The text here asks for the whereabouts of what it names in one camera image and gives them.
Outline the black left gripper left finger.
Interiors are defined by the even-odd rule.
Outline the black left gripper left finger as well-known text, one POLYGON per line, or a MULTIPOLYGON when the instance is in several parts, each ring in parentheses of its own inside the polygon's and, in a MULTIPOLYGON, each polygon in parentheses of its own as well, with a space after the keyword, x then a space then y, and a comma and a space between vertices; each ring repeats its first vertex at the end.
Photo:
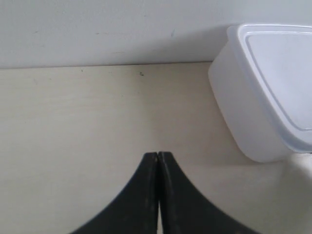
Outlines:
POLYGON ((158 223, 157 153, 145 153, 116 198, 75 234, 156 234, 158 223))

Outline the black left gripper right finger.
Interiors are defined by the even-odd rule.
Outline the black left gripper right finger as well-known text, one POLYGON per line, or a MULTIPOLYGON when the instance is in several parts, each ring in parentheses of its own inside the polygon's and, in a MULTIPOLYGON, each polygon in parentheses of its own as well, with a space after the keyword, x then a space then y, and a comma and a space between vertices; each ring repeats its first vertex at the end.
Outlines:
POLYGON ((252 234, 211 203, 170 152, 158 153, 158 197, 165 234, 252 234))

